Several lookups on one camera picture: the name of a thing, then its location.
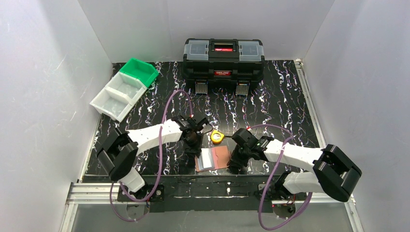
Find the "pink leather card holder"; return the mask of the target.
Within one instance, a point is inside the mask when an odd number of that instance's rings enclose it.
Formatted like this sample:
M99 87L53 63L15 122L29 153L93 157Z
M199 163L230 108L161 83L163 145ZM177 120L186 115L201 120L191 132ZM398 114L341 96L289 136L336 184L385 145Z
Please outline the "pink leather card holder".
M211 171L227 168L231 153L228 146L216 146L210 148L202 148L201 152L202 167L195 167L196 172Z

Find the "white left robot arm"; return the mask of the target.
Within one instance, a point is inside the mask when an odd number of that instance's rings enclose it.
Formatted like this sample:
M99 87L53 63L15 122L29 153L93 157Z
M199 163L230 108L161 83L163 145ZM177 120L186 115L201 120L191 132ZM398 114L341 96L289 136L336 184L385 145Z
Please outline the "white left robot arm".
M134 168L136 157L163 144L183 141L189 151L200 151L202 136L209 126L207 118L175 116L161 124L137 130L112 130L96 148L96 158L113 182L119 182L129 192L136 193L146 182Z

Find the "yellow tape measure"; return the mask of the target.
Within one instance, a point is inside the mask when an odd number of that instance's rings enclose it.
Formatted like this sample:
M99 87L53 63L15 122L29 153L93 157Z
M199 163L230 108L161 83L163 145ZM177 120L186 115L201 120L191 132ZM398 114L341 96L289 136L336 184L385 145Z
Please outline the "yellow tape measure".
M220 144L225 138L232 138L232 136L225 135L218 130L213 130L210 135L211 142L215 145Z

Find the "green plastic bin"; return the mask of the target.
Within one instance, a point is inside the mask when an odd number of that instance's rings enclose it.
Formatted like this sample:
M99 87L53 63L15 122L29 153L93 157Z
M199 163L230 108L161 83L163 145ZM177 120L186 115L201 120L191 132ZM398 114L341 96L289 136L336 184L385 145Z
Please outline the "green plastic bin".
M159 75L153 65L135 58L131 58L119 71L138 79L147 88L152 85Z

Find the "white bin near green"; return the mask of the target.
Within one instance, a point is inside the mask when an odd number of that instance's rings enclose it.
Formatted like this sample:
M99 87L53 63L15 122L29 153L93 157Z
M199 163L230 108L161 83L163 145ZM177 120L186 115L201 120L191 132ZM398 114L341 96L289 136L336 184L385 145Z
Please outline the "white bin near green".
M122 72L117 72L104 88L119 93L131 105L135 105L147 90L140 80Z

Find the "black toolbox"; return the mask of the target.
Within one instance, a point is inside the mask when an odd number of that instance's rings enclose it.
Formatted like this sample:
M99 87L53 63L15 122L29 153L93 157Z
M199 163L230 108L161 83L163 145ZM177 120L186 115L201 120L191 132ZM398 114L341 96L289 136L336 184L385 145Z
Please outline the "black toolbox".
M262 82L264 65L261 40L189 38L184 44L182 77L197 94L216 87L246 96Z

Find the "white bin front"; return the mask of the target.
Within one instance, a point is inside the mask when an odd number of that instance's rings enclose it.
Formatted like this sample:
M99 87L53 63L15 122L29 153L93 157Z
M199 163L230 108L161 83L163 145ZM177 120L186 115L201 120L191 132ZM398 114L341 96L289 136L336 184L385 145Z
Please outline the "white bin front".
M90 102L90 105L100 114L107 115L118 122L122 122L132 108L129 97L111 87L102 89Z

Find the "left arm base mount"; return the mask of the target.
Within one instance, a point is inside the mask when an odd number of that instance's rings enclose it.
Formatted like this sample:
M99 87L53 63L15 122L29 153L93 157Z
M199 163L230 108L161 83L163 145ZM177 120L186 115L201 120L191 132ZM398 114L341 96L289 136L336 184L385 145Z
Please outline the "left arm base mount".
M129 191L129 194L136 199L142 199L146 197L153 189L154 184L145 184L140 190L137 192ZM164 185L158 184L155 192L151 195L148 202L163 202L164 201L164 194L165 194L165 187ZM117 194L117 200L119 202L133 202L123 191L122 188L119 188Z

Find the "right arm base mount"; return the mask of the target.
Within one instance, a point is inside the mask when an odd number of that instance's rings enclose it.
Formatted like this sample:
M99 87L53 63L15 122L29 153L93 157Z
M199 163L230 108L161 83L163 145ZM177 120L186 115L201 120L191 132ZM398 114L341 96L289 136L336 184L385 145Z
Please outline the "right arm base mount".
M272 204L273 212L279 218L290 218L296 213L296 201L304 201L307 197L306 193L292 194L283 186L285 178L294 172L284 172L275 183L271 183L265 195L265 202L284 201L284 203Z

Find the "aluminium frame rail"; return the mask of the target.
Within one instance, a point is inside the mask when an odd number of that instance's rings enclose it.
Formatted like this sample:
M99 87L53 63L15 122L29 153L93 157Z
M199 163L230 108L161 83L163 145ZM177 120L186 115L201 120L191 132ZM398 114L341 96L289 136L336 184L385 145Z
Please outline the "aluminium frame rail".
M165 183L161 196L150 200L150 212L242 212L257 211L259 199L254 196L256 187L246 183L200 180L199 178L182 180L180 177L173 183ZM71 232L81 205L103 204L131 206L136 203L130 200L119 184L111 183L73 183L70 186L66 201L65 215L60 227L62 232Z

